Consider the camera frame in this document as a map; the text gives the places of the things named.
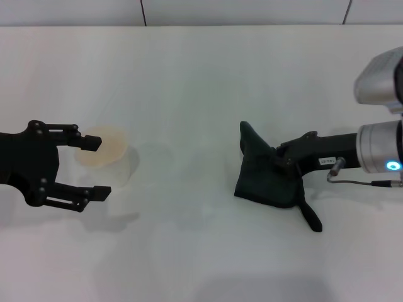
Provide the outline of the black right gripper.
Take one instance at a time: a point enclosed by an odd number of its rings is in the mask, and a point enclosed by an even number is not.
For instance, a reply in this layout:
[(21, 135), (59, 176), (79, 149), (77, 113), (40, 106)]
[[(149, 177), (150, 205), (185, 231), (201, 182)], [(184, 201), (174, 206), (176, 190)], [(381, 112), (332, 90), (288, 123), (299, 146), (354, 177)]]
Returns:
[(360, 168), (356, 151), (356, 133), (320, 137), (309, 131), (301, 137), (281, 143), (271, 162), (276, 172), (296, 172), (306, 175), (313, 171), (329, 170), (342, 157), (345, 168)]

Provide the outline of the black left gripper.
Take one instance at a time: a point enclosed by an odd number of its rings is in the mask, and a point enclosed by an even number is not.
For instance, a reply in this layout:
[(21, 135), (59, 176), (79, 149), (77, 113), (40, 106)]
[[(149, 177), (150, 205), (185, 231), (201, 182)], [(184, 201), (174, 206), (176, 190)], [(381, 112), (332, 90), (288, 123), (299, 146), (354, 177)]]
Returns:
[(55, 182), (59, 168), (57, 146), (95, 152), (101, 144), (100, 137), (82, 136), (76, 124), (30, 121), (23, 132), (1, 134), (1, 184), (19, 190), (32, 207), (83, 212), (92, 201), (106, 201), (111, 187), (77, 187)]

